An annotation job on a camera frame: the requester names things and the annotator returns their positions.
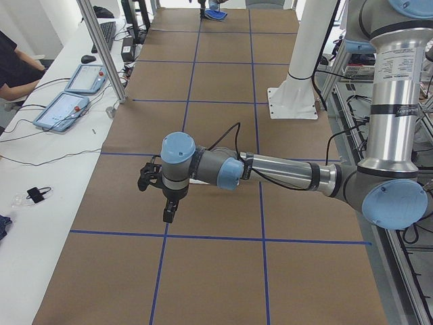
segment white desk surface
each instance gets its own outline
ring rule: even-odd
[[[124,20],[116,20],[117,32]],[[122,42],[114,42],[112,57],[118,70]],[[91,54],[92,41],[84,23],[51,65],[40,84],[57,78],[71,77],[81,63],[81,56]],[[95,64],[101,63],[97,54]],[[47,85],[32,93],[26,104],[47,105],[67,81]],[[101,148],[112,120],[105,109],[116,102],[109,87],[103,98],[63,134],[42,133],[26,139],[0,143],[0,153],[29,163],[42,163],[69,153]],[[40,110],[19,111],[6,131],[21,118],[32,121]],[[21,122],[13,133],[4,133],[0,141],[40,131]],[[0,215],[13,224],[0,241],[0,324],[31,324],[49,284],[70,226],[85,193],[99,153],[80,154],[40,167],[20,165],[0,158]],[[16,194],[33,187],[51,186],[53,195],[33,207],[13,208]]]

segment light blue device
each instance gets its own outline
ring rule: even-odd
[[[100,64],[80,64],[75,70],[65,91],[92,95],[101,89],[106,81],[106,69]]]
[[[48,131],[63,132],[86,111],[89,98],[61,92],[33,121],[33,125]]]

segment keyboard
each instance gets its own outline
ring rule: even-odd
[[[104,38],[106,39],[108,49],[111,51],[114,35],[116,34],[116,22],[103,22],[99,25],[101,26],[102,34],[104,34]],[[97,53],[95,44],[93,44],[92,53]]]

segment person's arm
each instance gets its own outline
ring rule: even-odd
[[[32,59],[30,56],[25,54],[23,51],[20,51],[18,48],[15,49],[16,55],[22,60],[30,64],[33,68],[36,68],[37,70],[44,71],[45,67],[37,62],[36,60]]]
[[[28,95],[33,91],[33,89],[38,84],[39,80],[33,81],[32,83],[28,83],[23,86],[17,86],[10,88],[7,84],[4,84],[0,88],[0,98],[4,98],[5,100],[12,101],[17,100],[18,98]]]

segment blue tablet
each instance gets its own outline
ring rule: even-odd
[[[63,132],[85,112],[88,105],[89,98],[63,91],[36,117],[33,125]]]
[[[106,69],[98,64],[80,64],[75,70],[65,91],[68,93],[94,94],[106,80]]]

